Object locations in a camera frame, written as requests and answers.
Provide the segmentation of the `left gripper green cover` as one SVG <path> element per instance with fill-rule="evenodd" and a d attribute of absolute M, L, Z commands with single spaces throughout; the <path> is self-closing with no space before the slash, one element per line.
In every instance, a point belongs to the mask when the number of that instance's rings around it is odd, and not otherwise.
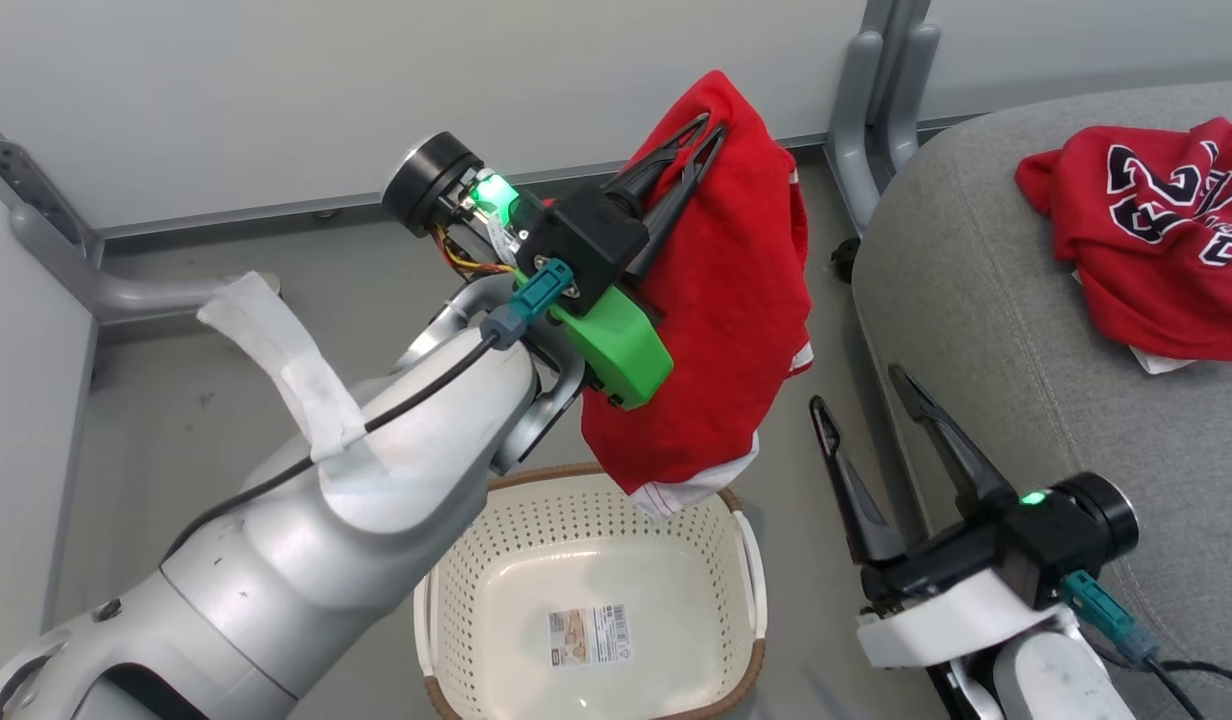
<path fill-rule="evenodd" d="M 643 158 L 602 184 L 585 182 L 551 201 L 511 186 L 448 132 L 407 150 L 379 205 L 428 237 L 466 287 L 492 291 L 474 306 L 501 345 L 533 325 L 557 325 L 583 360 L 582 382 L 622 409 L 654 396 L 671 372 L 655 316 L 634 300 L 724 145 L 724 126 L 699 113 Z M 687 150 L 674 182 L 649 192 Z"/>

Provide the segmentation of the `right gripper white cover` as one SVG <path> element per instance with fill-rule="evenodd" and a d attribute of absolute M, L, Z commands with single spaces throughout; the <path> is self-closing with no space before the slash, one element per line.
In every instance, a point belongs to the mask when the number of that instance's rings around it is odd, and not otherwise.
<path fill-rule="evenodd" d="M 1036 630 L 1076 623 L 1076 579 L 1140 542 L 1129 496 L 1083 471 L 1019 497 L 999 468 L 901 364 L 887 377 L 907 415 L 926 430 L 955 489 L 960 522 L 907 551 L 853 461 L 825 399 L 811 397 L 811 423 L 843 519 L 853 562 L 875 592 L 857 641 L 869 665 L 936 667 L 968 660 Z"/>

